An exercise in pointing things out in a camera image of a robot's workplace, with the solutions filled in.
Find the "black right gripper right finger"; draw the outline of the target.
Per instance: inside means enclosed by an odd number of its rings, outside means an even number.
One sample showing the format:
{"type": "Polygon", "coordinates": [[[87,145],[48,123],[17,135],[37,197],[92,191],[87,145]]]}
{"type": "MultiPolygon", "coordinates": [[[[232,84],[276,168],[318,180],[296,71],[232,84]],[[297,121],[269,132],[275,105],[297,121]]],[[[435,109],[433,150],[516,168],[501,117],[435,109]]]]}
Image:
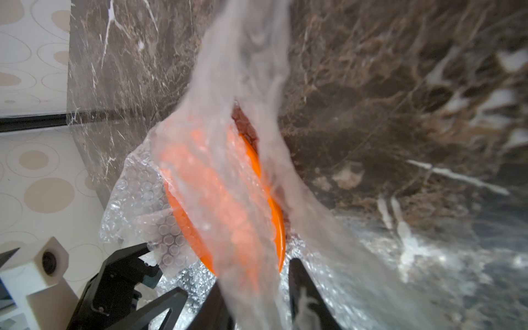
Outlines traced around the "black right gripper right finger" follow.
{"type": "Polygon", "coordinates": [[[290,260],[288,284],[293,329],[342,329],[298,258],[290,260]]]}

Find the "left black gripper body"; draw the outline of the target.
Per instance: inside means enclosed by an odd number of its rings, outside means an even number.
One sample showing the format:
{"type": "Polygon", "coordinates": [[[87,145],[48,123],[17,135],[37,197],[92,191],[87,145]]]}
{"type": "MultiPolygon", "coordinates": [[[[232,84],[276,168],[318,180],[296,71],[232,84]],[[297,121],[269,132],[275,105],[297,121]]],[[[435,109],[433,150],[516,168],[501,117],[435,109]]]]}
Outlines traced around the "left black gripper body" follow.
{"type": "Polygon", "coordinates": [[[142,297],[136,286],[154,289],[162,277],[159,266],[141,260],[146,243],[115,251],[88,281],[68,329],[106,329],[136,311],[142,297]]]}

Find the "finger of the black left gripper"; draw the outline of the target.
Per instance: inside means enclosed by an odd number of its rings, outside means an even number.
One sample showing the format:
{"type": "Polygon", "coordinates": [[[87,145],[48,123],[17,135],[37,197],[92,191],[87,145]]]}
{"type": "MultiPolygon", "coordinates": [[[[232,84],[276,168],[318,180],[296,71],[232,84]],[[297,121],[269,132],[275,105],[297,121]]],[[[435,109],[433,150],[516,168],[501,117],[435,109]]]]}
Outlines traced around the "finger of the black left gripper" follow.
{"type": "Polygon", "coordinates": [[[167,312],[159,329],[174,329],[184,305],[186,304],[188,293],[177,287],[126,316],[124,319],[108,327],[109,330],[137,330],[148,329],[150,322],[167,312]]]}

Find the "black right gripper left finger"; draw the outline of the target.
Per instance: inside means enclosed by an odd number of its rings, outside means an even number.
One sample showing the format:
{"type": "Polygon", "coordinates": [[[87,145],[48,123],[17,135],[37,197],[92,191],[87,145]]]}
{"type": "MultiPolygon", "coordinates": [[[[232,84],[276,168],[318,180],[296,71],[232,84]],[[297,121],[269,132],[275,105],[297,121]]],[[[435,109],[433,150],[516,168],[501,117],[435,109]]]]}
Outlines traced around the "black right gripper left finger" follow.
{"type": "Polygon", "coordinates": [[[233,330],[232,318],[216,282],[187,330],[233,330]]]}

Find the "bubble wrap sheet around orange plate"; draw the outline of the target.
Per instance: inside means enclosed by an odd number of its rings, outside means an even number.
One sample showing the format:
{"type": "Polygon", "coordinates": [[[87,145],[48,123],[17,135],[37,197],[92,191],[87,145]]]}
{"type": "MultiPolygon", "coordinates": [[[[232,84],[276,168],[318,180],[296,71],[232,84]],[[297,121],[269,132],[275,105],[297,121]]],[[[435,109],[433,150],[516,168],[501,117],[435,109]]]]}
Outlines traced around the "bubble wrap sheet around orange plate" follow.
{"type": "Polygon", "coordinates": [[[270,197],[336,285],[377,329],[445,329],[432,304],[355,241],[296,173],[278,125],[289,74],[287,1],[227,1],[206,31],[176,110],[135,155],[162,176],[210,254],[242,329],[284,329],[270,197]]]}

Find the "orange dinner plate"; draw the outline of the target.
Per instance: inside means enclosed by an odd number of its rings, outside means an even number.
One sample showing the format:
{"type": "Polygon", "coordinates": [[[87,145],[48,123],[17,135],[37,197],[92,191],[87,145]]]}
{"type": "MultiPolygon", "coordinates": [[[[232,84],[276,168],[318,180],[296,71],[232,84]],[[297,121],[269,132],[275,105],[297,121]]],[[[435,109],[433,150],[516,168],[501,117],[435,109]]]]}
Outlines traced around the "orange dinner plate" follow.
{"type": "MultiPolygon", "coordinates": [[[[238,178],[250,184],[250,201],[256,206],[262,206],[261,213],[265,223],[270,226],[272,241],[275,244],[278,267],[281,270],[285,259],[285,227],[282,211],[270,195],[269,188],[261,182],[261,167],[258,154],[249,141],[240,133],[228,134],[228,141],[235,144],[236,159],[241,163],[248,174],[239,174],[238,178]]],[[[184,197],[177,188],[175,177],[170,174],[169,169],[160,169],[164,179],[169,204],[173,209],[173,216],[184,238],[191,246],[192,251],[200,261],[212,272],[214,269],[214,258],[205,240],[199,234],[196,221],[191,218],[191,204],[184,201],[184,197]]],[[[235,239],[236,253],[240,261],[249,263],[251,250],[246,250],[241,243],[242,239],[253,239],[256,232],[246,230],[250,225],[250,211],[235,200],[230,192],[221,183],[218,174],[210,168],[191,160],[190,165],[180,169],[182,177],[188,180],[189,188],[200,190],[199,205],[213,209],[213,221],[220,224],[221,228],[228,229],[231,238],[235,239]]]]}

